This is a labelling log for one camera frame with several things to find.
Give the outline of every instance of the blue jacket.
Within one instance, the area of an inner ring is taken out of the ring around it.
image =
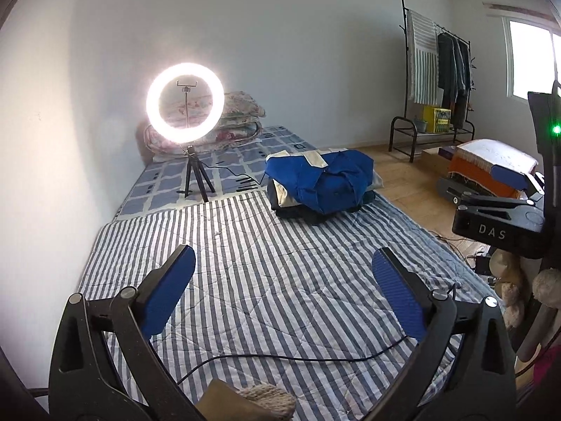
[[[310,166],[304,156],[271,157],[265,173],[281,184],[296,201],[330,214],[360,205],[372,184],[374,161],[357,150],[322,155],[324,168]]]

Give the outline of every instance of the pile of clothes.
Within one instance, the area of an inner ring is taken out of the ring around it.
[[[309,150],[270,155],[265,173],[271,209],[281,218],[303,218],[311,225],[337,212],[355,212],[374,199],[382,180],[374,160],[357,150]]]
[[[187,101],[189,126],[200,125],[210,113],[212,95]],[[186,128],[185,101],[162,106],[162,118],[172,127]],[[265,117],[265,109],[246,92],[224,94],[224,110],[217,125],[201,139],[192,143],[198,153],[239,147],[256,139],[263,130],[259,119]],[[154,161],[167,161],[184,157],[184,151],[158,133],[152,125],[144,130],[144,143],[154,153]]]
[[[493,168],[503,167],[515,173],[533,174],[537,166],[538,161],[534,157],[508,144],[492,139],[476,139],[455,148],[448,178],[481,195],[519,199],[523,193],[497,180]]]
[[[441,106],[452,111],[451,123],[463,128],[473,88],[469,46],[448,33],[438,35],[438,86],[444,90]]]

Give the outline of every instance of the striped towel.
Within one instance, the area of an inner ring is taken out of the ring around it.
[[[407,11],[407,39],[409,41],[409,99],[419,104],[439,106],[438,41],[434,22],[427,17]]]

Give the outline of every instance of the ring light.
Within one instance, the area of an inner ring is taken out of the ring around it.
[[[173,128],[160,115],[160,95],[164,87],[182,75],[195,75],[205,81],[212,93],[212,109],[200,125],[193,128]],[[220,80],[208,68],[196,63],[181,63],[161,73],[148,90],[146,112],[154,129],[166,139],[178,144],[192,142],[207,134],[220,120],[224,110],[224,89]]]

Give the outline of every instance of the blue gripper pad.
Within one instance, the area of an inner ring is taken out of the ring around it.
[[[142,335],[147,339],[164,330],[193,277],[195,261],[195,251],[191,247],[185,247],[151,293],[144,309],[144,321],[140,325]]]
[[[372,256],[372,272],[405,334],[421,341],[426,334],[423,309],[402,274],[381,250]]]
[[[501,182],[508,185],[510,188],[520,191],[528,188],[528,180],[526,180],[526,176],[524,174],[499,166],[498,164],[495,164],[491,168],[491,177],[497,182]]]

